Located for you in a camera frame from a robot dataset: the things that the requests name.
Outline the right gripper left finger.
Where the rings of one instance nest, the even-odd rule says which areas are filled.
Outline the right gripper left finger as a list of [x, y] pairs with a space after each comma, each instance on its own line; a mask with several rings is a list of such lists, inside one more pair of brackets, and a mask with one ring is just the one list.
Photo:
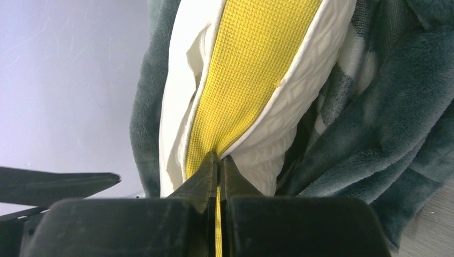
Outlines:
[[167, 198], [59, 201], [24, 256], [214, 256], [217, 168], [208, 153]]

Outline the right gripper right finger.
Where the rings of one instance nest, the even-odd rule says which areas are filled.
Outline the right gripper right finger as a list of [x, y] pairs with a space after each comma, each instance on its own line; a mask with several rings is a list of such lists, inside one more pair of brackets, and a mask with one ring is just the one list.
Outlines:
[[232, 157], [220, 164], [224, 256], [389, 256], [380, 223], [349, 198], [265, 196]]

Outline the white yellow black pillow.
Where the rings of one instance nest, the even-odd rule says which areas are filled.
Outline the white yellow black pillow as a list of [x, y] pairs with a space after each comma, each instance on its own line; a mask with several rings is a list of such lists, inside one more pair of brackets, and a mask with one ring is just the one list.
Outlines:
[[158, 140], [160, 196], [208, 152], [273, 196], [297, 124], [346, 67], [375, 1], [182, 1]]

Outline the grey fluffy pillowcase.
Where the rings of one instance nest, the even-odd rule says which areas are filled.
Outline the grey fluffy pillowcase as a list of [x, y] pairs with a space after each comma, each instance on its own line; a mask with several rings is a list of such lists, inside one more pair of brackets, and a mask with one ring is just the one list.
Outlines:
[[[158, 140], [181, 2], [147, 3], [150, 45], [130, 138], [151, 198], [162, 198]], [[298, 122], [274, 195], [362, 200], [396, 253], [404, 229], [453, 176], [453, 1], [375, 2], [346, 67]]]

